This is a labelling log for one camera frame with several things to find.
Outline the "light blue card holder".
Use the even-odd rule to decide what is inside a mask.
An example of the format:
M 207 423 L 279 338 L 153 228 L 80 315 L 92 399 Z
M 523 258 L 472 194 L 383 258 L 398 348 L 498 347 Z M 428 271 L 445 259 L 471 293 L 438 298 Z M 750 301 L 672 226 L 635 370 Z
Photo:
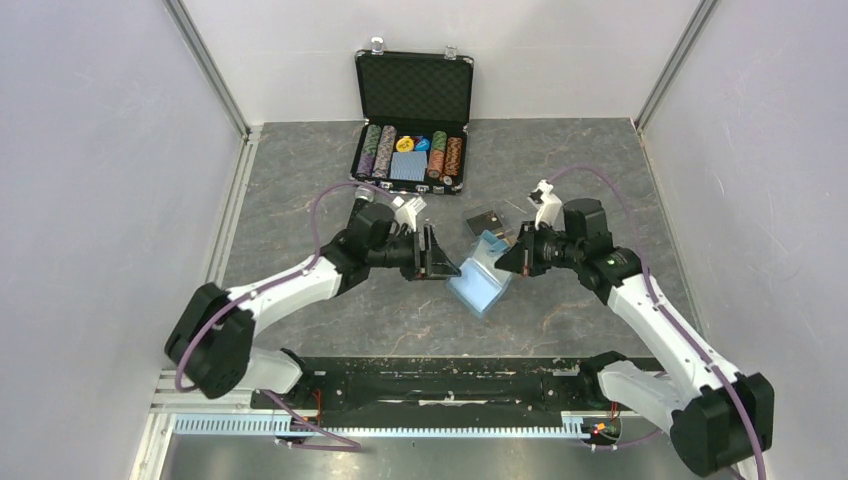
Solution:
M 509 249 L 505 239 L 484 230 L 460 265 L 460 275 L 447 281 L 448 290 L 478 319 L 506 292 L 513 278 L 513 273 L 495 267 Z

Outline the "clear box with gold cards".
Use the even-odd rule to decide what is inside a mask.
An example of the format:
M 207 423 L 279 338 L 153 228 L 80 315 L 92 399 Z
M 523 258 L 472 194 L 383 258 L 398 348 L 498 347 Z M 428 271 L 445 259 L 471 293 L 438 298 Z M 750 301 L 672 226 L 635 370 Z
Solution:
M 462 223 L 473 237 L 489 232 L 499 240 L 512 243 L 515 229 L 512 219 L 496 204 L 487 204 L 462 213 Z

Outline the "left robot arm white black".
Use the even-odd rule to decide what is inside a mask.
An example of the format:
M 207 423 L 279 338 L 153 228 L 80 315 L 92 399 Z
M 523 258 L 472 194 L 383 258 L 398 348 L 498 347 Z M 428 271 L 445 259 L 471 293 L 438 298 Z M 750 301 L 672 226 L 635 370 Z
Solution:
M 208 399 L 237 388 L 268 390 L 290 407 L 306 405 L 314 381 L 305 363 L 286 349 L 259 348 L 255 338 L 288 315 L 353 289 L 375 268 L 394 269 L 407 281 L 460 276 L 432 226 L 417 225 L 424 205 L 420 198 L 390 205 L 357 199 L 345 228 L 300 264 L 229 290 L 213 282 L 198 287 L 164 345 L 190 382 L 177 381 L 177 389 Z

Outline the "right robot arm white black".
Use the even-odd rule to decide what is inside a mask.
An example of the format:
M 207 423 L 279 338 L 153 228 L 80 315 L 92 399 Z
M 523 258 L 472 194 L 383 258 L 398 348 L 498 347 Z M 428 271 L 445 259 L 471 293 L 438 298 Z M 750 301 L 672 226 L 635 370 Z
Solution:
M 615 245 L 602 203 L 562 202 L 536 191 L 537 212 L 522 223 L 499 270 L 536 277 L 552 268 L 580 284 L 639 336 L 662 367 L 656 376 L 609 351 L 580 365 L 577 392 L 591 408 L 623 405 L 669 436 L 680 460 L 707 477 L 747 459 L 767 475 L 775 391 L 760 373 L 746 375 L 711 347 L 667 300 L 639 255 Z

